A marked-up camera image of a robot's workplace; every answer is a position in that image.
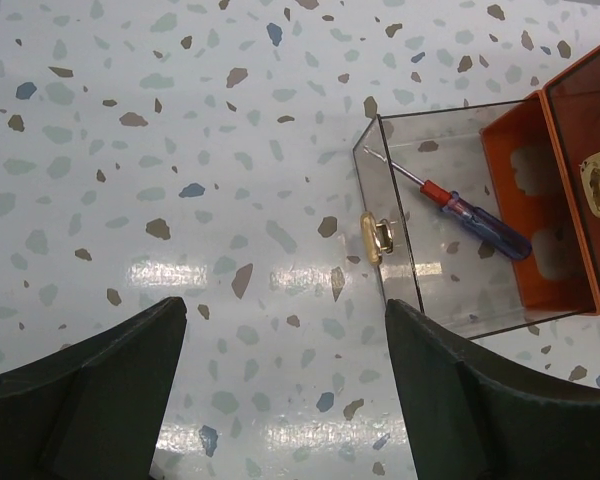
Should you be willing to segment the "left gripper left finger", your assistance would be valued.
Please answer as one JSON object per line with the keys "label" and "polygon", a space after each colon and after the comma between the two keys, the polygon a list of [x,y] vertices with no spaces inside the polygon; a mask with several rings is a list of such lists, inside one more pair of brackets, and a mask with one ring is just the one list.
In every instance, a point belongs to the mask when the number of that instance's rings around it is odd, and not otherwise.
{"label": "left gripper left finger", "polygon": [[0,479],[147,479],[187,325],[180,297],[0,374]]}

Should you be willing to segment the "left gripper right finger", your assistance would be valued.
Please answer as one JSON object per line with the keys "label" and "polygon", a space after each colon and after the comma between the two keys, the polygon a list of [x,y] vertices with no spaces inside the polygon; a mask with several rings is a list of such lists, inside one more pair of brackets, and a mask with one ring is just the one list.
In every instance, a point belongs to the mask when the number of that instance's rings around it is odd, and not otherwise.
{"label": "left gripper right finger", "polygon": [[404,301],[386,304],[420,479],[600,479],[600,389],[508,360]]}

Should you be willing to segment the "blue red screwdriver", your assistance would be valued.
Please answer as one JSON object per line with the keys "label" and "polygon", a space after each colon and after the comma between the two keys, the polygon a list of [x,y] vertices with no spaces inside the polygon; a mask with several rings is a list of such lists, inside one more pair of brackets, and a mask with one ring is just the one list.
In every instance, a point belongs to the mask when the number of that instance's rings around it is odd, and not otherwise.
{"label": "blue red screwdriver", "polygon": [[443,213],[510,260],[522,261],[532,253],[532,245],[526,237],[486,210],[467,202],[456,191],[447,191],[430,180],[422,180],[395,162],[389,161],[389,164],[417,184],[419,192]]}

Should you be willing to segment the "clear plastic drawer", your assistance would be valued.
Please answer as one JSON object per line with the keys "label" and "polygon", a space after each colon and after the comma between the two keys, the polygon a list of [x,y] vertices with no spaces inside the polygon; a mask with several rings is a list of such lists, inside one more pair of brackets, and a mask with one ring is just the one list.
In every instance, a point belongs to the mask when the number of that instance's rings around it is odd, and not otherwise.
{"label": "clear plastic drawer", "polygon": [[383,297],[470,339],[581,314],[525,307],[514,272],[519,261],[467,232],[389,161],[506,223],[480,133],[523,100],[378,115],[353,150],[361,236]]}

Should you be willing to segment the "orange drawer box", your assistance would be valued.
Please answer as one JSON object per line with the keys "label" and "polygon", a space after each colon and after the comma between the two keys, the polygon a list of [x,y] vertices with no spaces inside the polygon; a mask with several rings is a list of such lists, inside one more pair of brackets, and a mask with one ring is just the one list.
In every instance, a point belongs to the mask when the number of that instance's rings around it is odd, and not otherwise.
{"label": "orange drawer box", "polygon": [[532,310],[600,315],[600,218],[580,165],[600,152],[600,45],[484,128],[482,145],[503,220],[543,253],[514,265]]}

